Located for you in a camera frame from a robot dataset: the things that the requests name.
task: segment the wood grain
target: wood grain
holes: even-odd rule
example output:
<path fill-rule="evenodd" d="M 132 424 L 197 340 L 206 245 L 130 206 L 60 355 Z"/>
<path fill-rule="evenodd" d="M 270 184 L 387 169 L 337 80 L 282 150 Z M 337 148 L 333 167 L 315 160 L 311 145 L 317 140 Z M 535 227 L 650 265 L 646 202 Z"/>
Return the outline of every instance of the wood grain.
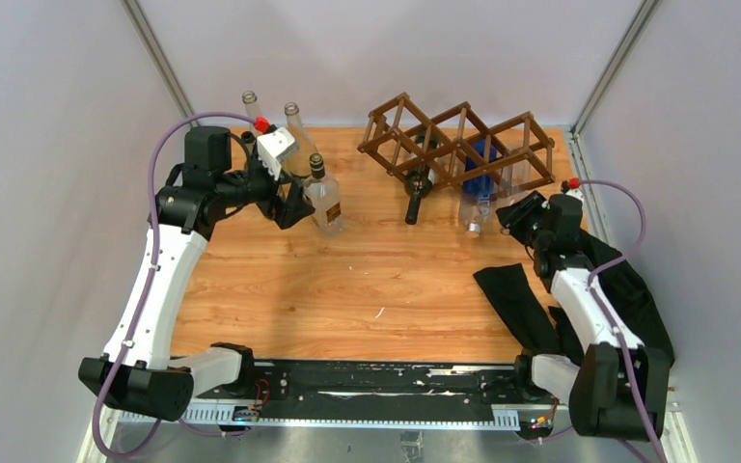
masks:
<path fill-rule="evenodd" d="M 418 225 L 405 225 L 401 183 L 356 150 L 362 128 L 310 133 L 340 182 L 345 231 L 326 239 L 310 219 L 280 231 L 254 206 L 219 223 L 186 290 L 172 352 L 226 341 L 263 358 L 512 361 L 521 346 L 472 275 L 520 262 L 541 304 L 553 304 L 523 247 L 495 220 L 481 237 L 465 237 L 451 188 L 423 201 Z M 562 135 L 548 133 L 553 174 L 570 177 Z M 522 135 L 500 138 L 510 147 Z"/>

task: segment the black bottle cap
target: black bottle cap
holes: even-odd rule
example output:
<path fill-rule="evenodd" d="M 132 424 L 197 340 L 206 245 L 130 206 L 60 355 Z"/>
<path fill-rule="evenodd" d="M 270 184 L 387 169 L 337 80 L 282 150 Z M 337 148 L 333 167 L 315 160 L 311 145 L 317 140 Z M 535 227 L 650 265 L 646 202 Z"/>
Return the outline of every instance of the black bottle cap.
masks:
<path fill-rule="evenodd" d="M 311 163 L 311 177 L 313 178 L 323 178 L 325 177 L 325 161 L 322 159 L 322 155 L 318 152 L 315 152 L 311 155 L 311 157 L 308 159 L 309 163 Z"/>

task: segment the white wall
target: white wall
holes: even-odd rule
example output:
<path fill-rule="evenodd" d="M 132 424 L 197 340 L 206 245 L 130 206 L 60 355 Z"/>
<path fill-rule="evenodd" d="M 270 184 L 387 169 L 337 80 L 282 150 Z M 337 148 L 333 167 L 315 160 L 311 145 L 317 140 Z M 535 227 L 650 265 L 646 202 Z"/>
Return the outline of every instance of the white wall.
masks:
<path fill-rule="evenodd" d="M 486 121 L 573 123 L 640 0 L 144 0 L 196 111 L 360 124 L 408 92 L 429 115 L 468 100 Z"/>
<path fill-rule="evenodd" d="M 177 119 L 119 2 L 0 2 L 0 461 L 75 459 Z"/>
<path fill-rule="evenodd" d="M 741 2 L 662 2 L 584 143 L 594 176 L 647 208 L 635 262 L 672 336 L 698 458 L 741 461 Z M 602 198 L 628 246 L 634 206 Z"/>

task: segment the black cloth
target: black cloth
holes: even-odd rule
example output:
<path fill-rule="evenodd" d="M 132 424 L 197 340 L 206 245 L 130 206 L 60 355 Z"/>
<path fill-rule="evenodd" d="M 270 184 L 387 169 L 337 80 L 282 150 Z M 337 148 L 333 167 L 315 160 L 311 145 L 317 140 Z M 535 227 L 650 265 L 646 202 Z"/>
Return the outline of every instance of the black cloth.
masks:
<path fill-rule="evenodd" d="M 620 251 L 585 231 L 581 231 L 579 240 L 584 254 L 595 266 L 620 256 Z M 584 352 L 566 313 L 561 308 L 549 308 L 555 320 L 553 329 L 520 264 L 488 267 L 474 274 L 474 278 L 521 345 L 534 352 L 561 352 L 573 363 L 581 365 Z M 663 350 L 674 364 L 672 341 L 657 305 L 644 279 L 632 265 L 622 262 L 600 273 L 598 280 L 626 326 L 646 346 Z"/>

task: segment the wooden tabletop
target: wooden tabletop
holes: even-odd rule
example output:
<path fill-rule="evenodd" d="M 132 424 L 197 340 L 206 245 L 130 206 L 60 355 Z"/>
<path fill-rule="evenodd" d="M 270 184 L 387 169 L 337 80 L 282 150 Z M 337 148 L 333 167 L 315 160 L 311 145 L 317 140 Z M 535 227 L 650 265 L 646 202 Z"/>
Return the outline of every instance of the wooden tabletop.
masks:
<path fill-rule="evenodd" d="M 186 290 L 173 354 L 225 341 L 247 345 L 263 358 L 515 358 L 521 346 L 473 273 L 520 262 L 541 304 L 554 304 L 524 248 L 499 234 L 497 220 L 479 238 L 466 237 L 451 188 L 425 198 L 418 225 L 405 225 L 402 184 L 356 150 L 363 133 L 310 129 L 326 169 L 340 182 L 341 235 L 322 237 L 309 218 L 280 231 L 252 205 L 217 225 Z M 521 133 L 499 138 L 518 146 Z M 571 177 L 561 132 L 547 133 L 556 142 L 553 174 Z M 235 155 L 235 166 L 241 155 Z M 557 188 L 555 183 L 539 191 L 549 195 Z"/>

